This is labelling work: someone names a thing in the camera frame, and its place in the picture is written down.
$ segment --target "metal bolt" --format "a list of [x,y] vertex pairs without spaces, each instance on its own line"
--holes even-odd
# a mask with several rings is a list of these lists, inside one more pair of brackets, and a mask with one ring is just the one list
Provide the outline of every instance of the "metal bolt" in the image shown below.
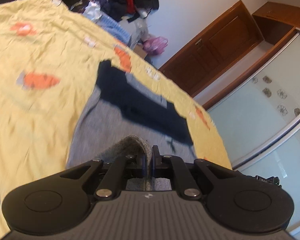
[[184,191],[184,194],[188,197],[196,197],[200,195],[200,191],[195,188],[188,188]]
[[107,188],[102,188],[97,190],[96,195],[99,197],[110,197],[112,195],[112,191]]

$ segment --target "ribbed rubber surface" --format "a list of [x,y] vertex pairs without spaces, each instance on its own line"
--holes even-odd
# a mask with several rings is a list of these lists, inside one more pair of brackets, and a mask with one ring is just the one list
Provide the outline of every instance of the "ribbed rubber surface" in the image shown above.
[[115,200],[97,203],[87,219],[69,231],[53,236],[29,236],[13,231],[4,239],[291,240],[293,238],[285,231],[267,236],[247,236],[232,232],[212,220],[199,202],[183,200],[175,191],[123,191]]

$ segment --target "robotic device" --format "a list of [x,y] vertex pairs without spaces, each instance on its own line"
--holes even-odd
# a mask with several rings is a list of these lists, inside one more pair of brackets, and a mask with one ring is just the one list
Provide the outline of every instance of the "robotic device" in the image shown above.
[[[152,149],[100,159],[23,185],[2,203],[3,239],[293,239],[294,210],[278,178],[252,178],[209,161]],[[131,178],[168,178],[171,191],[126,191]]]

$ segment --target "orange pattern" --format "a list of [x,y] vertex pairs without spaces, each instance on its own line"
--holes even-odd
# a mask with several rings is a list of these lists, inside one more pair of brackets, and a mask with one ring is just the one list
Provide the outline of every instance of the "orange pattern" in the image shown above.
[[17,31],[18,36],[35,35],[37,33],[31,23],[17,22],[10,30]]
[[202,120],[202,122],[204,122],[205,126],[210,130],[208,122],[205,120],[204,115],[203,115],[202,111],[200,110],[200,108],[195,106],[195,111],[196,111],[198,117]]
[[120,58],[120,66],[123,68],[125,72],[130,73],[131,71],[131,60],[130,56],[122,49],[120,49],[118,46],[114,48],[115,53]]
[[32,89],[46,89],[59,84],[60,79],[52,75],[30,72],[23,78],[24,85]]

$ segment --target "wooden cabinet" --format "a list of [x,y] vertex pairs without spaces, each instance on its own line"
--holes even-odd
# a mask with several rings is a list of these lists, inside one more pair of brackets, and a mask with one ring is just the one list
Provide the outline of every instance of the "wooden cabinet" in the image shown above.
[[262,41],[242,1],[218,17],[159,70],[195,96]]
[[296,6],[267,2],[253,16],[276,20],[300,28],[300,8]]

